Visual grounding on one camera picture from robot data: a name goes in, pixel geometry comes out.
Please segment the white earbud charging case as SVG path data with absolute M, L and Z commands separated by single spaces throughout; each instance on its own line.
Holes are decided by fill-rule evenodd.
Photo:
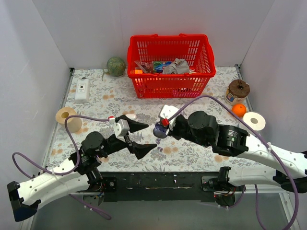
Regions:
M 135 114 L 126 114 L 126 117 L 131 119 L 131 120 L 136 120 L 137 116 Z

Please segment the purple earbud charging case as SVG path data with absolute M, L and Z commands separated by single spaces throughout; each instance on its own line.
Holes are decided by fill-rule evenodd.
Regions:
M 153 135 L 157 138 L 164 139 L 167 137 L 167 127 L 163 126 L 160 122 L 155 123 L 153 128 Z

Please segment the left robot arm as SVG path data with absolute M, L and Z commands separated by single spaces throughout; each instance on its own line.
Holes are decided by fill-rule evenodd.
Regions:
M 129 138 L 130 133 L 146 129 L 148 124 L 137 122 L 127 115 L 111 116 L 106 121 L 114 130 L 108 138 L 93 131 L 75 153 L 52 170 L 44 169 L 42 174 L 26 182 L 7 184 L 16 222 L 32 217 L 39 208 L 63 196 L 87 190 L 102 192 L 110 181 L 103 179 L 98 170 L 101 158 L 128 149 L 137 159 L 142 159 L 156 148 L 156 144 L 138 144 Z

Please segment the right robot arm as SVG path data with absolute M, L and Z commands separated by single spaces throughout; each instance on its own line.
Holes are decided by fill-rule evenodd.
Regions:
M 288 192 L 307 191 L 307 155 L 295 153 L 262 143 L 246 130 L 232 125 L 220 125 L 216 118 L 204 111 L 196 111 L 188 118 L 173 116 L 163 121 L 168 125 L 168 135 L 181 138 L 203 147 L 211 147 L 214 153 L 227 157 L 244 158 L 263 164 L 259 169 L 222 167 L 216 178 L 205 185 L 215 191 L 229 190 L 246 184 L 268 184 Z

